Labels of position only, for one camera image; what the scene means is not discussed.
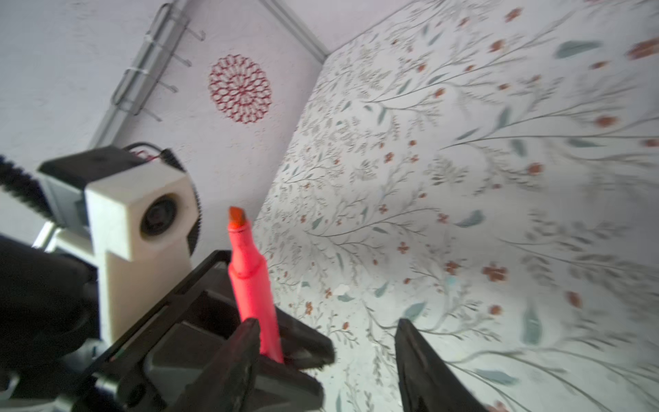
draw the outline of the mandala wall decoration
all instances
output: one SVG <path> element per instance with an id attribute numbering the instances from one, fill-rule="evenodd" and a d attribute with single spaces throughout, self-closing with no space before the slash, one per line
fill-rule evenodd
<path id="1" fill-rule="evenodd" d="M 270 82 L 249 57 L 228 55 L 213 65 L 208 86 L 218 110 L 240 123 L 263 119 L 272 103 Z"/>

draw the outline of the wall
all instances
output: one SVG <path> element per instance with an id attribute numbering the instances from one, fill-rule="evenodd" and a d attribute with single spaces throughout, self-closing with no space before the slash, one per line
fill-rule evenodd
<path id="1" fill-rule="evenodd" d="M 33 172 L 87 147 L 162 0 L 0 2 L 0 154 Z M 0 233 L 43 220 L 0 192 Z"/>
<path id="2" fill-rule="evenodd" d="M 489 412 L 656 410 L 658 12 L 417 1 L 328 58 L 255 224 L 326 411 L 401 410 L 401 317 Z"/>
<path id="3" fill-rule="evenodd" d="M 330 51 L 335 51 L 409 3 L 409 0 L 281 1 Z"/>
<path id="4" fill-rule="evenodd" d="M 256 218 L 321 66 L 257 1 L 197 0 L 191 6 L 191 27 L 205 31 L 206 40 L 183 37 L 177 53 L 192 66 L 172 60 L 161 78 L 179 91 L 172 94 L 157 87 L 149 99 L 148 109 L 163 121 L 141 114 L 116 144 L 148 141 L 171 147 L 184 163 L 203 209 L 202 235 L 193 259 L 198 262 L 212 250 L 230 249 L 230 206 L 241 206 L 248 217 Z M 263 118 L 236 121 L 212 100 L 210 75 L 218 60 L 228 55 L 251 59 L 229 64 L 237 71 L 229 77 L 251 70 L 267 79 L 269 97 L 258 100 L 272 103 Z M 246 69 L 252 63 L 260 71 Z M 229 77 L 223 79 L 231 83 Z M 231 93 L 240 92 L 234 86 L 227 87 Z"/>

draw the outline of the orange chisel tip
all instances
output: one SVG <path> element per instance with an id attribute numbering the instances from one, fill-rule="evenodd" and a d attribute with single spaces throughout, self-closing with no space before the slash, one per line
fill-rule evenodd
<path id="1" fill-rule="evenodd" d="M 247 223 L 245 210 L 232 206 L 229 208 L 229 226 L 238 229 Z"/>

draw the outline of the blue-green leaf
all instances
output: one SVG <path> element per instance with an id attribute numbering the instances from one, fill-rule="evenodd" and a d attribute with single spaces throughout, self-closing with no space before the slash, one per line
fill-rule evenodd
<path id="1" fill-rule="evenodd" d="M 375 290 L 375 297 L 382 297 L 382 295 L 384 295 L 384 292 L 387 290 L 388 285 L 389 285 L 389 282 L 385 282 L 382 286 L 377 288 Z"/>
<path id="2" fill-rule="evenodd" d="M 589 51 L 602 47 L 602 42 L 597 41 L 580 41 L 580 40 L 570 40 L 565 43 L 561 43 L 554 53 L 554 58 L 556 59 L 565 59 L 566 57 L 571 57 L 584 51 Z"/>
<path id="3" fill-rule="evenodd" d="M 521 158 L 527 155 L 527 145 L 524 143 L 524 140 L 513 139 L 510 141 L 510 146 L 512 146 L 513 151 Z"/>
<path id="4" fill-rule="evenodd" d="M 441 79 L 441 78 L 444 77 L 445 75 L 446 75 L 446 73 L 444 73 L 444 74 L 440 74 L 439 76 L 435 76 L 435 77 L 431 78 L 430 80 L 428 80 L 428 84 L 433 84 L 433 83 L 435 83 L 437 80 Z"/>
<path id="5" fill-rule="evenodd" d="M 318 227 L 318 225 L 320 225 L 320 222 L 321 222 L 322 220 L 323 220 L 323 217 L 322 217 L 322 216 L 320 216 L 318 219 L 314 220 L 314 221 L 311 223 L 311 230 L 316 229 L 316 228 Z"/>
<path id="6" fill-rule="evenodd" d="M 499 115 L 499 123 L 497 124 L 497 129 L 508 126 L 510 120 L 510 106 L 506 106 L 501 114 Z"/>
<path id="7" fill-rule="evenodd" d="M 522 332 L 522 342 L 527 345 L 537 346 L 542 339 L 542 324 L 538 317 L 535 304 L 531 299 L 527 303 L 527 309 L 522 317 L 524 331 Z"/>
<path id="8" fill-rule="evenodd" d="M 344 294 L 338 296 L 338 299 L 339 299 L 341 302 L 349 302 L 349 301 L 352 301 L 352 300 L 354 299 L 354 297 L 350 297 L 350 296 L 348 296 L 346 293 L 344 293 Z"/>
<path id="9" fill-rule="evenodd" d="M 442 35 L 442 33 L 436 34 L 435 37 L 433 37 L 433 38 L 428 42 L 428 45 L 433 45 L 433 44 L 437 41 L 437 39 L 440 38 L 441 35 Z"/>
<path id="10" fill-rule="evenodd" d="M 410 322 L 414 322 L 425 308 L 426 308 L 425 302 L 415 303 L 409 308 L 405 309 L 405 312 L 403 313 L 402 317 L 409 319 Z"/>
<path id="11" fill-rule="evenodd" d="M 407 88 L 407 86 L 410 85 L 410 82 L 411 82 L 411 81 L 412 81 L 412 79 L 411 79 L 411 78 L 408 78 L 407 81 L 405 82 L 405 84 L 402 85 L 400 89 L 398 89 L 398 93 L 396 93 L 396 94 L 403 93 L 403 92 L 405 91 L 405 89 Z"/>
<path id="12" fill-rule="evenodd" d="M 567 143 L 576 148 L 596 148 L 596 147 L 601 147 L 601 144 L 593 143 L 588 140 L 583 140 L 577 137 L 571 137 L 567 139 Z"/>
<path id="13" fill-rule="evenodd" d="M 481 212 L 480 210 L 474 210 L 473 212 L 471 212 L 471 215 L 469 215 L 468 218 L 459 221 L 455 225 L 459 227 L 470 227 L 470 226 L 478 225 L 482 223 L 484 220 L 485 220 L 485 216 L 483 216 L 483 212 Z"/>
<path id="14" fill-rule="evenodd" d="M 457 138 L 456 140 L 466 139 L 466 138 L 470 137 L 472 134 L 474 134 L 475 132 L 477 132 L 478 129 L 479 128 L 477 127 L 474 130 L 470 130 L 469 132 L 466 132 L 465 134 L 461 134 L 460 137 Z"/>
<path id="15" fill-rule="evenodd" d="M 380 115 L 378 116 L 378 124 L 381 125 L 382 121 L 384 120 L 384 115 L 387 113 L 387 108 L 383 107 L 382 111 L 380 112 Z"/>
<path id="16" fill-rule="evenodd" d="M 336 254 L 336 259 L 339 260 L 339 266 L 341 267 L 341 270 L 343 271 L 343 258 L 341 257 L 340 253 Z"/>
<path id="17" fill-rule="evenodd" d="M 476 374 L 481 378 L 489 380 L 490 382 L 494 382 L 495 384 L 512 386 L 519 381 L 519 379 L 514 378 L 500 370 L 476 369 L 474 372 L 476 372 Z"/>

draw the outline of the pink marker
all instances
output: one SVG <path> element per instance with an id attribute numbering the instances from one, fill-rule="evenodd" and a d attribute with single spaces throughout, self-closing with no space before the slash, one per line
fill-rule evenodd
<path id="1" fill-rule="evenodd" d="M 258 319 L 261 327 L 261 354 L 284 363 L 268 264 L 254 244 L 252 228 L 243 209 L 233 206 L 229 208 L 228 230 L 233 247 L 229 277 L 241 320 Z"/>

